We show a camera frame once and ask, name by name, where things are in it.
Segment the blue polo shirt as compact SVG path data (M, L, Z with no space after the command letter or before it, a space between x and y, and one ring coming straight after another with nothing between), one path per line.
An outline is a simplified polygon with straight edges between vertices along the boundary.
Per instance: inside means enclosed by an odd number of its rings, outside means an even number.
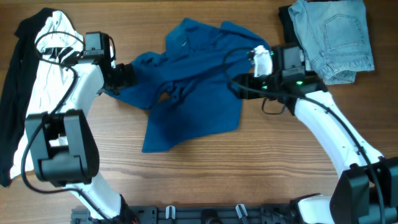
M257 34L230 21L219 27L184 19L165 37L165 52L146 52L132 61L137 85L110 97L149 111L142 151L164 152L189 139L234 131L242 101L228 78L251 69L247 52Z

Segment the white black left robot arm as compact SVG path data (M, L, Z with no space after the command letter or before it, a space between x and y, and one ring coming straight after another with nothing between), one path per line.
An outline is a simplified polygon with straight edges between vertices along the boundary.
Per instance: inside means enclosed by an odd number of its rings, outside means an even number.
M40 194L72 193L95 223L139 223L99 172L99 150L86 120L96 95L136 84L132 65L111 63L108 58L49 62L71 72L72 82L51 112L26 118L21 177L27 188Z

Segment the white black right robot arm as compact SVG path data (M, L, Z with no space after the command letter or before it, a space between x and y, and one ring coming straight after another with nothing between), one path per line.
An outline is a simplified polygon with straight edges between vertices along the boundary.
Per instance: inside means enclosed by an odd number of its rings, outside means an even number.
M397 158L385 158L355 130L320 78L246 73L230 79L228 86L240 99L282 103L316 137L338 174L331 196L315 194L293 202L294 222L397 223Z

